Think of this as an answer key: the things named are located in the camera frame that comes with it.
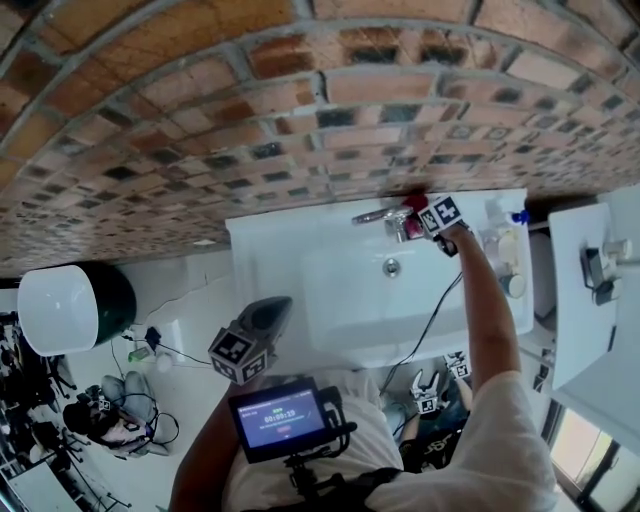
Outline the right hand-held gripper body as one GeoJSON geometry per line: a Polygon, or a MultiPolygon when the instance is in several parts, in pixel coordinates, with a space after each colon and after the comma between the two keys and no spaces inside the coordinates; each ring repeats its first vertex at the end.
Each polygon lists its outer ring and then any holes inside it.
{"type": "Polygon", "coordinates": [[[424,237],[434,242],[447,256],[456,256],[458,248],[455,243],[442,235],[451,226],[459,226],[472,232],[463,220],[461,211],[452,196],[442,196],[428,204],[417,213],[423,227],[424,237]]]}

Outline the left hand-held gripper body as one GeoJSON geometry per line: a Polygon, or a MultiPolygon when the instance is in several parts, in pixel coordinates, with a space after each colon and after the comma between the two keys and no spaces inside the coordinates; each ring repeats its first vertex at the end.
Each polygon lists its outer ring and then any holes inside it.
{"type": "Polygon", "coordinates": [[[228,327],[221,328],[208,349],[216,373],[236,385],[263,374],[275,357],[293,301],[288,296],[261,299],[247,305],[228,327]]]}

